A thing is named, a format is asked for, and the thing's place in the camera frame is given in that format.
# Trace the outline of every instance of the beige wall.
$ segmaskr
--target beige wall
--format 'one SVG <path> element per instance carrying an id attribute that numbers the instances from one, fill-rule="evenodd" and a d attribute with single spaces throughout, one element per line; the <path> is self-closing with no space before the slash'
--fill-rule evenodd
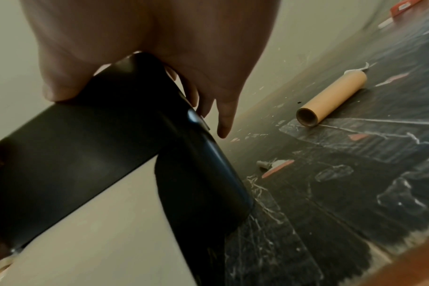
<path id="1" fill-rule="evenodd" d="M 270 42 L 243 90 L 242 113 L 359 30 L 382 0 L 282 0 Z M 0 139 L 49 106 L 36 44 L 15 0 L 0 0 Z M 217 113 L 207 123 L 216 129 Z"/>

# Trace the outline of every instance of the worn table surface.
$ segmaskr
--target worn table surface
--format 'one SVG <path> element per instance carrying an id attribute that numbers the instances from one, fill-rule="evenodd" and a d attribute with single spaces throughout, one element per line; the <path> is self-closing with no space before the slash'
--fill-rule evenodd
<path id="1" fill-rule="evenodd" d="M 327 55 L 221 143 L 256 199 L 226 240 L 226 285 L 353 285 L 429 236 L 429 0 L 418 5 Z M 301 127 L 296 110 L 365 62 L 365 89 Z M 294 162 L 262 178 L 259 160 Z"/>

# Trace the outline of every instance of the finger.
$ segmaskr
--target finger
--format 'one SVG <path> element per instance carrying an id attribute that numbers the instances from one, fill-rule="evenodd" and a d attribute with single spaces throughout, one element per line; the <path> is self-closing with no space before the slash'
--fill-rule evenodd
<path id="1" fill-rule="evenodd" d="M 64 51 L 44 46 L 39 48 L 39 61 L 45 81 L 43 94 L 51 101 L 77 96 L 100 67 Z"/>
<path id="2" fill-rule="evenodd" d="M 177 73 L 173 69 L 171 69 L 166 65 L 164 66 L 164 69 L 166 70 L 167 74 L 171 77 L 171 79 L 173 79 L 173 81 L 177 80 Z"/>
<path id="3" fill-rule="evenodd" d="M 196 107 L 197 102 L 199 101 L 199 94 L 197 92 L 196 86 L 181 75 L 180 81 L 183 85 L 183 90 L 185 91 L 186 99 L 190 102 L 192 107 Z"/>
<path id="4" fill-rule="evenodd" d="M 213 106 L 214 99 L 207 98 L 203 95 L 199 97 L 199 106 L 197 107 L 197 114 L 202 117 L 206 117 L 210 113 L 211 107 Z"/>
<path id="5" fill-rule="evenodd" d="M 230 133 L 237 112 L 238 98 L 234 101 L 216 101 L 216 106 L 219 111 L 218 136 L 226 138 Z"/>

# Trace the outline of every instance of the cardboard tube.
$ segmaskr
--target cardboard tube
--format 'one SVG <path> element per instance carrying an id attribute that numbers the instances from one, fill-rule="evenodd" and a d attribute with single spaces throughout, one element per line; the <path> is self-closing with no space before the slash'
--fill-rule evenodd
<path id="1" fill-rule="evenodd" d="M 337 107 L 364 87 L 367 76 L 363 71 L 351 71 L 325 88 L 296 112 L 299 123 L 314 127 Z"/>

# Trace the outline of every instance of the red object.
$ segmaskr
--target red object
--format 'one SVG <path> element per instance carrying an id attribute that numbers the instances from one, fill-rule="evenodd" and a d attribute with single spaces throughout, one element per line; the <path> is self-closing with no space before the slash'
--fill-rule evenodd
<path id="1" fill-rule="evenodd" d="M 395 17 L 405 12 L 406 10 L 412 8 L 415 4 L 419 3 L 420 1 L 422 0 L 405 0 L 405 1 L 399 2 L 398 4 L 394 5 L 390 9 L 390 14 L 392 15 L 392 17 Z"/>

